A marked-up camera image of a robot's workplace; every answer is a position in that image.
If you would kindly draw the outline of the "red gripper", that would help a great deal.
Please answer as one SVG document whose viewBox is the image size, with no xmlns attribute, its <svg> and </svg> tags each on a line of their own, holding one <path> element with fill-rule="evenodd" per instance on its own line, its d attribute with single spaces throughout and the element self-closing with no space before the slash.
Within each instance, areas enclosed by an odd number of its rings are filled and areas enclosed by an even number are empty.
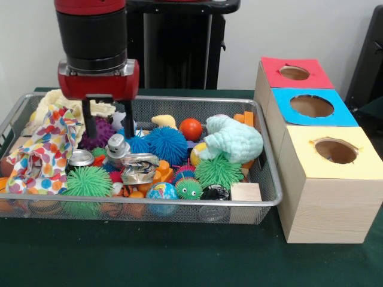
<svg viewBox="0 0 383 287">
<path fill-rule="evenodd" d="M 65 60 L 58 65 L 58 80 L 63 95 L 69 100 L 83 100 L 82 111 L 88 138 L 97 136 L 95 119 L 91 115 L 90 101 L 87 99 L 110 97 L 124 105 L 124 136 L 135 136 L 132 101 L 139 88 L 139 63 L 128 59 L 119 69 L 98 74 L 84 74 L 69 67 Z"/>
</svg>

